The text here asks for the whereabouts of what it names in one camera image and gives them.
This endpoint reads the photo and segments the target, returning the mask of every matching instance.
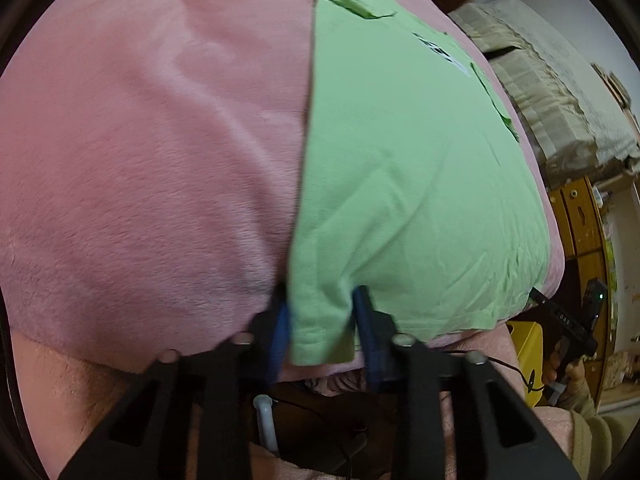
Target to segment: fingers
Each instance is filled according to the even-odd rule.
[[[549,361],[545,361],[542,364],[542,383],[547,386],[554,382],[558,378],[555,368],[552,367]]]
[[[554,370],[558,370],[561,363],[560,354],[558,352],[553,352],[549,357],[549,363],[553,367]]]
[[[573,381],[581,381],[584,379],[584,363],[575,361],[566,366],[566,374]]]

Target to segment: green t-shirt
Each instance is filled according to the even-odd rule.
[[[318,0],[314,31],[292,362],[353,356],[358,285],[424,341],[521,310],[542,286],[550,241],[486,75],[395,0]]]

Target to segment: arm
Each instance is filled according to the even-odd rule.
[[[556,379],[560,365],[559,345],[543,365],[543,383]],[[624,446],[638,420],[637,416],[605,415],[596,412],[584,373],[582,361],[566,368],[570,378],[560,397],[558,408],[569,410],[574,422],[572,462],[581,478],[597,479]]]

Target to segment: shirt sleeve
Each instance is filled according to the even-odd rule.
[[[574,421],[572,463],[582,480],[598,480],[634,430],[638,416],[597,414],[586,382],[558,403]]]

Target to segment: printed graphic on shirt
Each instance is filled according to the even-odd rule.
[[[449,61],[453,66],[459,68],[463,73],[466,74],[467,77],[471,77],[471,74],[469,73],[469,70],[466,69],[466,66],[464,66],[462,63],[460,63],[457,59],[451,57],[449,54],[447,54],[444,50],[442,50],[435,43],[431,43],[431,41],[425,40],[424,38],[422,38],[416,32],[414,32],[414,36],[416,38],[418,38],[421,42],[423,42],[426,46],[428,46],[431,50],[433,50],[436,54],[440,54],[444,59]]]

